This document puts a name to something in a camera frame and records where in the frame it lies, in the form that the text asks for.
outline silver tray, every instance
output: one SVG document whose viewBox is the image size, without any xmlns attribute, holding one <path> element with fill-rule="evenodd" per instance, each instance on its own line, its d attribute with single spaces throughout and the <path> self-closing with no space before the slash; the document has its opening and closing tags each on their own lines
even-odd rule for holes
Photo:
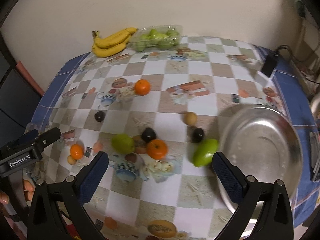
<svg viewBox="0 0 320 240">
<path fill-rule="evenodd" d="M 223 131 L 220 151 L 246 176 L 268 183 L 283 180 L 289 198 L 293 197 L 302 172 L 302 150 L 296 131 L 278 111 L 254 105 L 235 113 Z M 223 201 L 234 213 L 238 205 L 231 202 L 219 179 L 218 184 Z M 257 221 L 262 204 L 257 203 L 250 223 Z"/>
</svg>

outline bolt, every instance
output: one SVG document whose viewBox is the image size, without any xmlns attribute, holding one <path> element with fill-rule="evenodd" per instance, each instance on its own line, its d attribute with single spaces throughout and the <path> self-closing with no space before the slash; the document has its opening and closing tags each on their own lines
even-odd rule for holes
<svg viewBox="0 0 320 240">
<path fill-rule="evenodd" d="M 37 183 L 37 185 L 41 186 L 44 183 L 44 180 L 38 179 L 36 183 Z"/>
<path fill-rule="evenodd" d="M 250 182 L 254 182 L 256 180 L 256 178 L 252 175 L 247 176 L 247 180 Z"/>
<path fill-rule="evenodd" d="M 75 179 L 75 176 L 70 175 L 66 177 L 66 182 L 73 182 L 74 179 Z"/>
<path fill-rule="evenodd" d="M 280 180 L 280 179 L 277 179 L 277 184 L 278 184 L 279 186 L 283 186 L 283 185 L 284 185 L 283 181 Z"/>
</svg>

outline wall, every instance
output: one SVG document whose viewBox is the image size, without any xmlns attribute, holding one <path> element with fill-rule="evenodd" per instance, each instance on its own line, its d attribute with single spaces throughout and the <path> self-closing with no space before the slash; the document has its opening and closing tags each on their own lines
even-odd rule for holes
<svg viewBox="0 0 320 240">
<path fill-rule="evenodd" d="M 291 0 L 20 0 L 1 32 L 45 90 L 66 61 L 91 50 L 92 30 L 164 24 L 274 49 L 295 44 L 300 19 Z"/>
</svg>

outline clear plastic box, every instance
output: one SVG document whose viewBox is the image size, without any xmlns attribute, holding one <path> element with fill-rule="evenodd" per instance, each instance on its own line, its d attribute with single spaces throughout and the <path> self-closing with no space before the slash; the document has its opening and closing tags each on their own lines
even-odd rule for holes
<svg viewBox="0 0 320 240">
<path fill-rule="evenodd" d="M 161 25 L 139 29 L 130 39 L 136 52 L 145 50 L 168 50 L 181 41 L 181 25 Z"/>
</svg>

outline table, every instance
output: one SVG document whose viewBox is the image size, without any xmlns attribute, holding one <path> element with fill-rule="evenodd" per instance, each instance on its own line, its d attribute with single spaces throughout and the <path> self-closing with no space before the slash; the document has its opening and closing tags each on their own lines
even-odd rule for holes
<svg viewBox="0 0 320 240">
<path fill-rule="evenodd" d="M 244 104 L 273 105 L 293 124 L 303 149 L 303 173 L 292 200 L 296 227 L 319 204 L 319 183 L 310 181 L 309 168 L 309 131 L 316 130 L 316 126 L 298 80 L 283 59 L 267 85 L 276 96 L 270 97 L 268 90 L 254 82 L 267 53 L 267 49 L 246 42 L 206 36 L 184 36 L 172 51 L 136 53 L 127 48 L 103 59 L 87 53 L 62 67 L 39 103 L 29 128 L 43 131 L 59 127 L 62 133 L 74 129 L 76 139 L 85 147 L 92 148 L 97 141 L 103 144 L 111 166 L 85 208 L 95 219 L 112 217 L 111 222 L 116 221 L 116 230 L 110 229 L 112 226 L 101 230 L 107 238 L 121 235 L 144 240 L 150 235 L 147 225 L 153 220 L 172 222 L 179 232 L 177 239 L 212 238 L 231 213 L 219 196 L 215 174 L 210 168 L 196 168 L 190 162 L 196 146 L 190 141 L 191 131 L 182 122 L 181 113 L 195 112 L 197 126 L 204 129 L 208 138 L 219 139 L 234 113 L 232 109 Z M 129 54 L 125 59 L 109 61 L 125 54 Z M 227 57 L 239 54 L 246 55 L 251 63 Z M 151 83 L 151 91 L 129 102 L 102 107 L 98 93 L 108 91 L 119 78 L 127 82 L 146 79 Z M 166 89 L 196 80 L 209 93 L 194 97 L 185 105 L 174 104 Z M 232 95 L 243 96 L 239 97 L 239 104 L 233 102 Z M 101 123 L 94 119 L 99 109 L 106 113 Z M 152 127 L 167 143 L 175 172 L 166 178 L 151 176 L 147 181 L 137 178 L 123 182 L 115 175 L 116 159 L 110 140 L 115 134 L 140 134 L 144 126 Z M 68 155 L 69 147 L 61 148 L 58 143 L 44 151 L 43 176 L 48 183 L 76 175 L 93 158 L 83 157 L 80 165 L 71 166 L 67 163 Z"/>
</svg>

